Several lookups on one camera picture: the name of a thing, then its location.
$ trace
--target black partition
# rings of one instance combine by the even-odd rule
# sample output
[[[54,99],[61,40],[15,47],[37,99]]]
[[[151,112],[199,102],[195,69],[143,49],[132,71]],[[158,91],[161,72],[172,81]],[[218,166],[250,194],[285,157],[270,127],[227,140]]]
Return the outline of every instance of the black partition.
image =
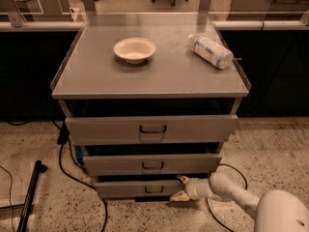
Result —
[[[252,85],[238,116],[309,115],[309,30],[220,33]]]
[[[76,32],[0,32],[0,119],[64,118],[50,83]]]

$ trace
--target bottom drawer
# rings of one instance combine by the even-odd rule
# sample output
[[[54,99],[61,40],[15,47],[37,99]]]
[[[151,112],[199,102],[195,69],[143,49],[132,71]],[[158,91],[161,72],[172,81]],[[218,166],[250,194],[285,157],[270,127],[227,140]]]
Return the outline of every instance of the bottom drawer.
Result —
[[[95,187],[98,195],[102,198],[134,198],[134,197],[162,197],[172,196],[184,189],[184,184],[176,179],[176,176],[125,176],[122,181],[120,177],[99,177],[100,182]]]

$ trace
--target black metal stand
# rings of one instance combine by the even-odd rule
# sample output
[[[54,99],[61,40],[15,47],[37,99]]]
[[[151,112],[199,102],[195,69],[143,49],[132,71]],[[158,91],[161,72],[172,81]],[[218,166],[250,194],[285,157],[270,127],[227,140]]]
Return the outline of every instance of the black metal stand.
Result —
[[[47,170],[47,166],[43,165],[40,160],[36,161],[35,167],[32,172],[31,181],[29,184],[27,196],[25,199],[25,204],[21,212],[20,221],[18,225],[17,232],[24,232],[27,228],[28,217],[30,215],[30,210],[32,206],[33,197],[35,195],[37,182],[39,179],[40,173],[44,173]]]

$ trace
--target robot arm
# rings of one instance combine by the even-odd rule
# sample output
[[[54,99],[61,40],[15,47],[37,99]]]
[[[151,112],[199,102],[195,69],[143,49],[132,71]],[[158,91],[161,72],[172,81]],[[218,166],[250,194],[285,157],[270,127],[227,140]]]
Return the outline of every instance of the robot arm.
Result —
[[[255,232],[309,232],[309,211],[291,193],[271,190],[260,199],[227,176],[213,173],[208,179],[180,176],[184,190],[171,197],[172,201],[209,198],[216,201],[235,201],[255,220]]]

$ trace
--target drawer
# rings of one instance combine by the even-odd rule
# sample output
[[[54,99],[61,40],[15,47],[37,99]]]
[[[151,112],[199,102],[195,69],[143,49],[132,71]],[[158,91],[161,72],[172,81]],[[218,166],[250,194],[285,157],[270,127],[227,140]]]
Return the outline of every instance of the drawer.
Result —
[[[218,154],[84,157],[91,176],[214,172]]]
[[[187,176],[208,177],[206,174]],[[104,198],[171,196],[184,189],[184,184],[176,179],[176,175],[111,176],[98,179],[95,187],[98,195]]]
[[[236,115],[68,118],[76,145],[223,142]]]

